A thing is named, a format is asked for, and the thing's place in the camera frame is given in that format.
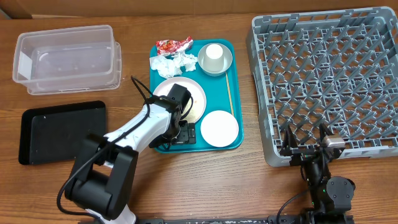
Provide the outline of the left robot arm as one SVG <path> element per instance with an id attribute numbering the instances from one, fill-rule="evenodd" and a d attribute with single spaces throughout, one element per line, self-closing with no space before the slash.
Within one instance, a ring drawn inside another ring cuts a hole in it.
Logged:
<path id="1" fill-rule="evenodd" d="M 135 223 L 128 208 L 139 153 L 145 148 L 193 144 L 194 127 L 185 120 L 193 104 L 191 93 L 174 84 L 167 95 L 145 98 L 141 112 L 116 131 L 99 136 L 89 134 L 82 143 L 68 180 L 57 197 L 71 200 L 92 217 L 94 223 Z"/>

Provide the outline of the large white plate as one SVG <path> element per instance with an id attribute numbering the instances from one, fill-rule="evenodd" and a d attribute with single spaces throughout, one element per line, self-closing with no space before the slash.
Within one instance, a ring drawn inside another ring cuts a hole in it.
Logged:
<path id="1" fill-rule="evenodd" d="M 160 83 L 154 90 L 155 95 L 167 95 L 173 84 L 187 88 L 193 98 L 193 106 L 184 120 L 196 123 L 204 114 L 206 109 L 206 95 L 203 88 L 194 80 L 186 77 L 173 77 Z"/>

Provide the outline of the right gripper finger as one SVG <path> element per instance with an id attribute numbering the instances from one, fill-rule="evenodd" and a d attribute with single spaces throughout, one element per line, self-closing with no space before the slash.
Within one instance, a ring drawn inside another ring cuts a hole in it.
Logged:
<path id="1" fill-rule="evenodd" d="M 320 142 L 322 144 L 331 144 L 333 142 L 333 133 L 327 128 L 325 123 L 319 125 Z"/>
<path id="2" fill-rule="evenodd" d="M 299 147 L 290 126 L 285 128 L 285 136 L 279 153 L 281 156 L 293 156 L 299 153 Z"/>

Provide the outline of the red snack wrapper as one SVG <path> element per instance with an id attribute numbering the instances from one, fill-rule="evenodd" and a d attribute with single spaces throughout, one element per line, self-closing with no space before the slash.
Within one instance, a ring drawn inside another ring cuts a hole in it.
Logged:
<path id="1" fill-rule="evenodd" d="M 163 55 L 164 57 L 184 52 L 190 49 L 192 45 L 193 39 L 190 36 L 185 40 L 159 40 L 155 43 L 157 55 Z"/>

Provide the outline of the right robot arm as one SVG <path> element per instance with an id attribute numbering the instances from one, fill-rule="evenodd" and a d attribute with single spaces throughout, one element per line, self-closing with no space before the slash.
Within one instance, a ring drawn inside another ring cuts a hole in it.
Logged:
<path id="1" fill-rule="evenodd" d="M 354 224 L 354 218 L 347 215 L 356 189 L 351 179 L 332 176 L 328 164 L 339 158 L 345 150 L 345 141 L 333 134 L 325 124 L 319 125 L 320 142 L 309 148 L 299 149 L 292 130 L 285 129 L 281 154 L 290 157 L 290 166 L 299 166 L 302 179 L 308 189 L 293 196 L 279 209 L 276 223 L 298 224 Z M 305 208 L 296 216 L 282 215 L 284 208 L 309 193 L 312 207 Z"/>

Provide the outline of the white tissue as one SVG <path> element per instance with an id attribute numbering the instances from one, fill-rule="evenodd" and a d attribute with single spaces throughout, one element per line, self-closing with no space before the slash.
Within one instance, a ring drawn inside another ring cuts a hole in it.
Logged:
<path id="1" fill-rule="evenodd" d="M 198 58 L 193 54 L 180 52 L 171 56 L 171 58 L 167 58 L 163 55 L 151 57 L 149 62 L 152 70 L 157 70 L 162 78 L 169 79 L 176 75 L 181 75 L 183 73 L 181 70 L 182 67 L 186 72 L 196 70 Z"/>

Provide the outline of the teal serving tray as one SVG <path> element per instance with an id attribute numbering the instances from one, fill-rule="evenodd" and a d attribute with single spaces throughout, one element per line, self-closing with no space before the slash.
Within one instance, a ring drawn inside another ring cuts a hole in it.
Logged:
<path id="1" fill-rule="evenodd" d="M 233 101 L 234 108 L 234 117 L 236 118 L 239 125 L 239 134 L 236 140 L 226 147 L 213 147 L 209 145 L 202 137 L 200 132 L 200 126 L 202 122 L 202 118 L 200 118 L 195 123 L 195 131 L 196 131 L 196 143 L 195 144 L 181 144 L 181 145 L 172 145 L 170 149 L 166 150 L 163 147 L 157 147 L 155 150 L 160 153 L 183 153 L 183 152 L 204 152 L 204 151 L 220 151 L 220 150 L 229 150 L 236 149 L 241 145 L 244 139 L 244 130 L 243 130 L 243 115 L 241 109 L 241 99 L 239 92 L 239 81 L 238 81 L 238 73 L 236 69 L 235 62 L 235 54 L 234 47 L 231 42 L 225 39 L 205 39 L 205 40 L 195 40 L 190 50 L 187 51 L 188 54 L 193 54 L 194 56 L 198 56 L 200 49 L 206 44 L 210 43 L 219 43 L 227 46 L 230 49 L 233 55 L 233 62 L 229 69 L 226 71 L 228 73 L 229 85 L 231 90 L 231 97 Z M 207 75 L 199 66 L 196 64 L 196 70 L 192 72 L 186 72 L 185 69 L 182 69 L 182 77 L 190 78 L 196 81 L 204 90 L 206 95 L 206 109 L 203 116 L 206 116 L 208 113 L 216 110 L 223 110 L 227 112 L 231 112 L 229 105 L 229 98 L 226 86 L 226 77 L 225 73 L 218 77 L 212 77 Z"/>

